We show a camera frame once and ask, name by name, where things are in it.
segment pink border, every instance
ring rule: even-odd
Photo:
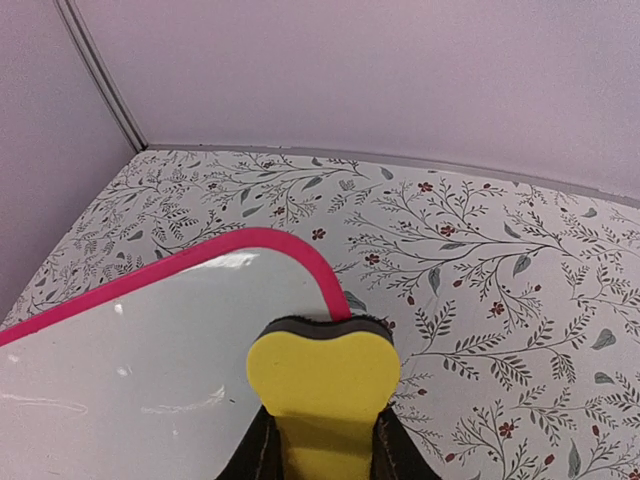
[[[311,245],[289,233],[270,228],[246,228],[225,233],[195,247],[142,267],[113,282],[58,305],[0,332],[0,347],[90,308],[175,275],[187,268],[242,248],[270,248],[304,266],[318,283],[334,321],[351,316],[347,300],[333,270]]]

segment floral fabric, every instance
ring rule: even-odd
[[[640,480],[640,213],[338,158],[147,151],[0,325],[249,226],[331,263],[403,360],[395,410],[445,479]]]

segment flower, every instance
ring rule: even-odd
[[[501,437],[511,438],[511,432],[516,429],[516,426],[513,423],[504,422],[502,425],[498,427],[498,431],[500,432]]]
[[[314,230],[313,232],[311,232],[311,239],[312,240],[322,240],[324,238],[325,235],[324,229],[322,228],[318,228],[316,230]]]
[[[365,262],[369,262],[369,265],[375,265],[380,262],[380,256],[372,253],[371,255],[367,255],[364,257]]]
[[[427,182],[419,183],[418,184],[418,188],[420,189],[420,191],[422,193],[433,192],[433,185],[431,185],[430,183],[427,183]]]
[[[456,229],[451,225],[445,225],[440,229],[440,234],[444,235],[445,237],[450,237],[452,233],[456,233]]]
[[[493,308],[489,310],[493,315],[501,315],[504,313],[504,305],[500,302],[493,302]]]

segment floral pattern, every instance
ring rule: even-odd
[[[394,408],[443,478],[640,480],[640,213],[606,201],[341,158],[147,151],[0,328],[248,226],[313,243],[352,309],[385,319]]]

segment white wall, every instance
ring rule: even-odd
[[[151,143],[432,158],[640,198],[640,2],[78,0]]]
[[[52,1],[0,5],[0,318],[133,151]]]

